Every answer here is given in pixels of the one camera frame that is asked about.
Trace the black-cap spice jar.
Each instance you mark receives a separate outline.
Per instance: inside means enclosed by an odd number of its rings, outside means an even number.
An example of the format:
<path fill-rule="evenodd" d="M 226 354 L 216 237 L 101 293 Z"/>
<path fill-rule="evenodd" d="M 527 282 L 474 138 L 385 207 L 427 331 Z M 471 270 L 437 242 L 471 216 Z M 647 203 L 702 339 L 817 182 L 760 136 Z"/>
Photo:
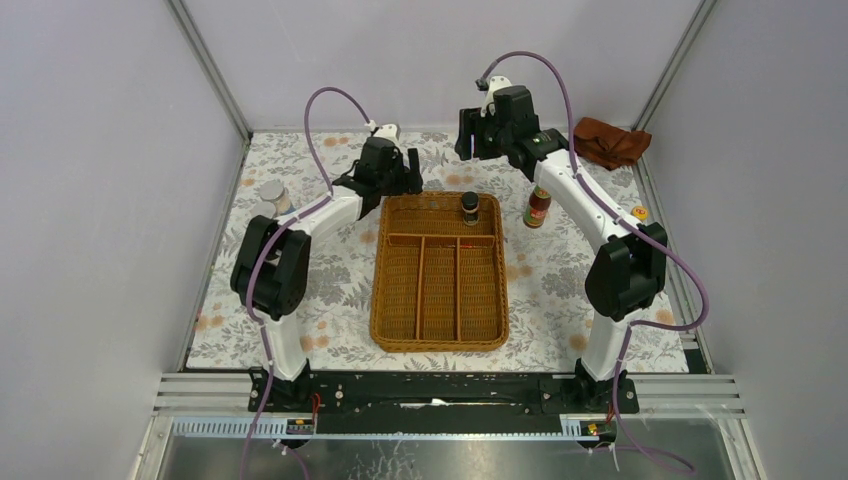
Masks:
<path fill-rule="evenodd" d="M 479 221 L 479 196 L 476 192 L 464 192 L 460 198 L 463 211 L 463 223 L 474 226 Z"/>

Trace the red sauce bottle yellow cap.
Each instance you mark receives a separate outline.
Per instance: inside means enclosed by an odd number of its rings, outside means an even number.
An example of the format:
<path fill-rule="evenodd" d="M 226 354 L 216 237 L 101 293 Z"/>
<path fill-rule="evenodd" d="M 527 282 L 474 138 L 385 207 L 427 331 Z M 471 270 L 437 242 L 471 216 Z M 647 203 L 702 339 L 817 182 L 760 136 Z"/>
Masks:
<path fill-rule="evenodd" d="M 547 217 L 552 198 L 549 192 L 536 185 L 528 199 L 522 219 L 528 228 L 541 227 Z"/>

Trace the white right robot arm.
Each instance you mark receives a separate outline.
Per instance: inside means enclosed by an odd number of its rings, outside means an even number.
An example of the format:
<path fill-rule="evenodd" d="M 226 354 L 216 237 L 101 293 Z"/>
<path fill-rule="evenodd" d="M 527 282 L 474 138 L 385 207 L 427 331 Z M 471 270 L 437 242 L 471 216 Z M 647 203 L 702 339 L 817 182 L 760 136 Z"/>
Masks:
<path fill-rule="evenodd" d="M 485 99 L 461 110 L 456 153 L 463 160 L 507 158 L 565 210 L 595 254 L 584 282 L 594 325 L 577 367 L 587 376 L 575 382 L 573 396 L 583 410 L 597 412 L 613 398 L 609 380 L 626 327 L 665 287 L 666 231 L 627 214 L 577 160 L 566 137 L 541 128 L 525 86 L 494 76 L 478 88 Z"/>

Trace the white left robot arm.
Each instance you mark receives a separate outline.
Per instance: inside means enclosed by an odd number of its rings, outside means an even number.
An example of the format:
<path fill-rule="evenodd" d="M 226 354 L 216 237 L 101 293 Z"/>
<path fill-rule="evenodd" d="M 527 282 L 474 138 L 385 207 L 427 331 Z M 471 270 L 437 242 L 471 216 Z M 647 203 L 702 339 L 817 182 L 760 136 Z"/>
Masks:
<path fill-rule="evenodd" d="M 288 411 L 309 401 L 309 361 L 296 312 L 305 297 L 314 244 L 376 209 L 383 198 L 423 190 L 420 154 L 394 141 L 368 138 L 360 157 L 333 180 L 331 191 L 281 218 L 258 215 L 246 228 L 230 278 L 258 324 L 272 398 Z"/>

